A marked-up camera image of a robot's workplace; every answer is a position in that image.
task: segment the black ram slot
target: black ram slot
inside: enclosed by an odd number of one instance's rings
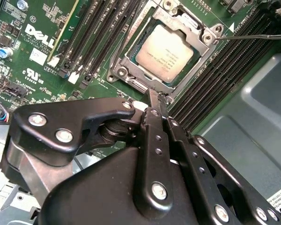
[[[94,73],[100,67],[101,63],[103,62],[108,52],[112,48],[113,44],[116,42],[118,36],[122,32],[124,26],[128,22],[130,15],[132,15],[133,11],[136,9],[137,6],[138,6],[138,1],[132,0],[129,2],[126,11],[121,16],[120,22],[116,24],[112,33],[109,35],[108,41],[103,45],[98,57],[96,57],[95,61],[91,65],[91,68],[88,70],[87,75],[85,76],[84,80],[80,84],[80,88],[85,89],[88,86],[88,84],[91,82]]]
[[[245,23],[245,25],[236,33],[237,36],[247,35],[252,26],[255,26],[257,21],[263,16],[263,12],[257,9],[254,14],[251,16],[249,21]],[[171,109],[171,114],[173,117],[176,117],[183,109],[183,106],[190,102],[192,99],[192,95],[196,93],[204,83],[206,83],[212,76],[210,75],[211,71],[214,70],[216,67],[220,66],[222,61],[226,59],[229,54],[233,51],[236,45],[240,43],[240,41],[229,41],[224,48],[221,50],[218,57],[214,59],[212,63],[210,63],[207,69],[200,75],[200,77],[193,82],[193,84],[186,90],[185,94],[178,100],[175,106]]]
[[[112,24],[116,20],[116,17],[118,16],[118,13],[121,11],[124,2],[125,0],[120,0],[119,3],[116,5],[117,7],[113,7],[113,9],[111,10],[110,16],[107,19],[105,19],[104,24],[102,24],[102,28],[94,37],[94,40],[90,45],[90,47],[88,48],[86,55],[83,57],[82,65],[87,67],[91,63],[91,59],[96,51],[96,48],[100,44],[102,38],[105,36],[106,32],[109,31]]]
[[[262,52],[259,54],[259,57],[262,58],[265,56],[267,51],[269,51],[274,45],[274,42],[271,41],[267,44],[265,48],[262,49]],[[194,121],[187,126],[189,131],[194,130],[214,109],[215,107],[222,101],[224,98],[233,90],[234,86],[237,85],[241,80],[247,75],[247,73],[255,66],[256,62],[258,60],[251,61],[250,65],[243,70],[243,72],[238,76],[238,79],[235,80],[233,84],[230,85],[228,89],[223,91],[214,101],[211,103],[211,105],[208,107],[208,109],[201,111],[197,117],[194,119]]]
[[[268,9],[256,9],[237,35],[275,34],[281,32],[281,23],[270,25]],[[229,41],[207,69],[186,90],[170,111],[185,129],[192,131],[220,103],[235,85],[270,50],[273,41]]]
[[[264,27],[266,26],[266,24],[268,24],[269,22],[267,22],[266,20],[262,20],[261,23],[259,24],[259,26],[257,26],[257,28],[254,29],[254,33],[262,33]],[[182,113],[180,115],[178,115],[176,117],[176,119],[178,121],[183,122],[184,118],[187,117],[190,113],[191,113],[191,109],[193,108],[193,103],[198,104],[198,100],[199,98],[201,98],[201,95],[204,94],[206,95],[208,91],[210,91],[213,86],[219,82],[219,80],[225,75],[227,74],[227,70],[230,68],[231,64],[236,62],[236,59],[244,53],[244,50],[247,50],[247,48],[254,42],[254,40],[242,40],[241,42],[239,42],[241,44],[238,44],[238,46],[232,50],[231,54],[225,58],[223,60],[223,63],[216,69],[214,69],[213,71],[211,71],[209,73],[209,77],[211,77],[211,79],[209,79],[209,81],[205,84],[202,85],[200,88],[200,91],[197,91],[196,93],[198,93],[197,95],[193,95],[192,96],[192,100],[189,102],[189,104],[187,105],[187,107],[185,108],[185,112],[187,112],[187,115],[183,115]]]
[[[252,44],[252,48],[249,47],[249,49],[247,48],[246,51],[248,51],[247,54],[244,54],[244,57],[241,57],[240,59],[237,60],[236,65],[233,65],[233,68],[228,72],[225,73],[226,76],[219,81],[216,85],[214,85],[213,89],[208,93],[207,97],[203,97],[200,96],[200,100],[198,101],[200,103],[199,107],[193,106],[191,108],[193,117],[187,117],[186,120],[181,121],[181,125],[188,127],[189,125],[191,125],[191,123],[193,123],[193,120],[195,120],[197,113],[201,112],[203,110],[203,108],[208,106],[208,103],[212,101],[213,98],[215,98],[215,96],[218,96],[219,93],[225,88],[225,86],[227,86],[228,83],[234,83],[234,79],[237,76],[237,71],[239,71],[239,68],[241,68],[242,66],[244,66],[245,64],[247,64],[249,62],[249,59],[252,56],[258,56],[258,51],[260,51],[261,46],[263,46],[263,44],[266,41],[264,40],[259,40],[259,41],[253,41]]]
[[[78,35],[79,35],[79,33],[80,33],[84,23],[88,19],[87,15],[90,14],[91,10],[92,10],[91,5],[87,6],[87,9],[83,10],[82,15],[81,15],[81,20],[78,22],[78,25],[76,26],[76,28],[75,28],[75,30],[73,32],[73,35],[71,36],[71,38],[70,38],[70,40],[69,40],[69,42],[67,44],[67,47],[64,50],[63,55],[65,57],[67,57],[70,54],[70,52],[71,52],[71,50],[73,48],[73,45],[74,45],[76,39],[78,38]]]
[[[86,32],[84,33],[83,37],[81,38],[80,43],[73,50],[73,52],[70,56],[70,60],[72,62],[77,62],[77,60],[81,56],[85,45],[88,44],[90,37],[94,33],[97,25],[100,23],[100,20],[105,13],[106,5],[108,5],[108,4],[109,4],[109,2],[107,0],[99,1],[98,5],[96,6],[96,8],[93,12],[92,17],[90,18],[90,20],[87,23]]]

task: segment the motherboard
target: motherboard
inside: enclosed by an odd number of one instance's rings
[[[192,132],[280,42],[278,1],[0,0],[0,102],[139,100],[149,88]]]

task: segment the electrolytic capacitor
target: electrolytic capacitor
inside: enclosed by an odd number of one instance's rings
[[[10,47],[0,48],[0,58],[7,59],[13,56],[14,52]]]

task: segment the mounting screw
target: mounting screw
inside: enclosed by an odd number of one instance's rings
[[[172,10],[172,8],[173,8],[172,0],[165,0],[163,2],[163,7],[164,7],[165,10]]]
[[[178,124],[176,121],[174,121],[174,120],[172,120],[172,124],[173,124],[174,126],[179,126],[179,124]]]
[[[257,207],[256,212],[261,219],[263,219],[264,221],[267,221],[266,213],[261,208]]]
[[[215,212],[217,216],[223,221],[223,222],[229,222],[229,216],[227,211],[220,205],[215,206]]]
[[[200,144],[205,144],[204,140],[203,140],[202,138],[200,138],[200,137],[198,137],[198,142],[199,142]]]
[[[268,214],[270,214],[270,216],[275,220],[275,221],[279,221],[276,213],[274,211],[272,211],[271,209],[267,210]]]
[[[159,183],[154,183],[152,185],[152,192],[159,200],[164,200],[167,197],[167,191],[165,190],[164,186]]]
[[[151,109],[151,113],[155,116],[159,116],[158,111],[156,111],[155,109]]]
[[[60,142],[63,142],[63,143],[69,143],[73,140],[72,133],[66,129],[61,129],[61,130],[57,131],[55,136]]]
[[[31,125],[36,126],[36,127],[42,127],[47,123],[47,119],[45,116],[34,114],[29,116],[28,121]]]
[[[123,102],[123,106],[125,108],[127,108],[127,109],[131,109],[132,108],[129,102]]]
[[[125,76],[127,74],[128,74],[128,71],[127,71],[127,69],[125,67],[121,67],[120,69],[118,69],[118,75],[119,76],[123,77],[123,76]]]
[[[213,40],[213,38],[212,38],[211,34],[205,33],[205,34],[203,35],[203,42],[204,42],[205,44],[210,44],[210,43],[212,42],[212,40]]]

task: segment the metal arm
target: metal arm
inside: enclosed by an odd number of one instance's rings
[[[168,116],[163,96],[148,90],[142,102],[146,110],[102,98],[15,111],[2,170],[43,206],[39,225],[281,224],[207,140]],[[116,141],[126,148],[72,176],[76,154]]]

